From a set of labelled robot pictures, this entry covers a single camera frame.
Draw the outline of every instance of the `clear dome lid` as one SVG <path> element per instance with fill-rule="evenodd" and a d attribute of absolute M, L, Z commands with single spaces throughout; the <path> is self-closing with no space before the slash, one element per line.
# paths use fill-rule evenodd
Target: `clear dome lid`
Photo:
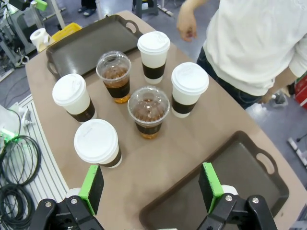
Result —
<path fill-rule="evenodd" d="M 167 95 L 154 86 L 146 86 L 133 93 L 128 101 L 128 111 L 132 118 L 141 124 L 154 124 L 162 121 L 169 112 Z"/>
<path fill-rule="evenodd" d="M 129 74 L 131 62 L 120 51 L 110 51 L 103 54 L 96 67 L 97 75 L 103 80 L 118 81 Z"/>

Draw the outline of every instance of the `hand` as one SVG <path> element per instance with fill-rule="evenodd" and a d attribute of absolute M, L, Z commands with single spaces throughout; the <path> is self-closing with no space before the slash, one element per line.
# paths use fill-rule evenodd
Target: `hand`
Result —
<path fill-rule="evenodd" d="M 183 3 L 180 8 L 177 20 L 177 29 L 180 32 L 181 38 L 186 42 L 191 42 L 192 38 L 197 37 L 194 12 L 193 9 L 186 3 Z"/>
<path fill-rule="evenodd" d="M 263 97 L 258 101 L 259 104 L 263 103 L 266 104 L 272 99 L 273 93 L 267 92 Z"/>

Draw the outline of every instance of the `shoe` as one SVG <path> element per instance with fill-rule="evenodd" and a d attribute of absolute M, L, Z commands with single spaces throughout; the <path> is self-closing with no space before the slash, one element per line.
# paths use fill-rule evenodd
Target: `shoe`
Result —
<path fill-rule="evenodd" d="M 81 8 L 79 8 L 78 13 L 83 13 L 86 10 L 87 8 L 85 6 L 82 6 Z"/>
<path fill-rule="evenodd" d="M 86 11 L 84 11 L 83 15 L 85 17 L 89 17 L 89 16 L 92 16 L 95 12 L 96 12 L 96 9 L 87 9 Z"/>

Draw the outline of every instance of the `toilet paper roll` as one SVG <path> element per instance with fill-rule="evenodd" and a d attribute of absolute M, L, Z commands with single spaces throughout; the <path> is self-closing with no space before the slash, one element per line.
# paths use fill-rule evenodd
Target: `toilet paper roll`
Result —
<path fill-rule="evenodd" d="M 33 45 L 35 45 L 37 51 L 41 52 L 44 49 L 46 49 L 48 45 L 50 45 L 51 37 L 46 32 L 45 28 L 41 28 L 41 29 L 35 30 L 31 34 L 30 40 L 33 43 Z"/>

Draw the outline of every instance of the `sleeve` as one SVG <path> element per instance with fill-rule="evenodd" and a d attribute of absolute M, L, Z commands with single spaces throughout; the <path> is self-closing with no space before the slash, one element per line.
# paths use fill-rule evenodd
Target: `sleeve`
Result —
<path fill-rule="evenodd" d="M 307 70 L 307 34 L 295 45 L 295 53 L 289 68 L 298 78 Z"/>

